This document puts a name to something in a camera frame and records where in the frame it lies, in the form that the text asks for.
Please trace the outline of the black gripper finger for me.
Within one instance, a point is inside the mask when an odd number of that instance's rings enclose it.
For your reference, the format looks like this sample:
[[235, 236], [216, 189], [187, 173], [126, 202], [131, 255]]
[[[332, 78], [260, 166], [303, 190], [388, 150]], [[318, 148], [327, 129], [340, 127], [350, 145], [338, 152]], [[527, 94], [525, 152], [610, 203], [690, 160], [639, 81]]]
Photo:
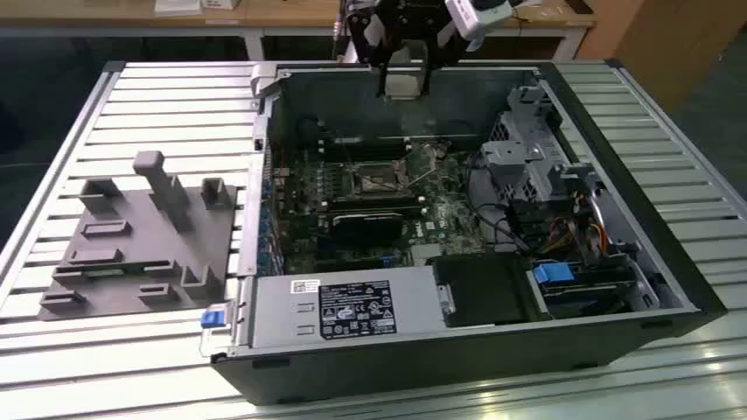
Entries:
[[374, 10], [348, 13], [348, 31], [358, 62], [378, 70], [376, 97], [382, 97], [387, 89], [388, 64], [400, 47], [400, 40]]
[[454, 21], [442, 29], [431, 29], [424, 35], [424, 66], [420, 95], [430, 94], [434, 71], [454, 66], [462, 58], [462, 35]]

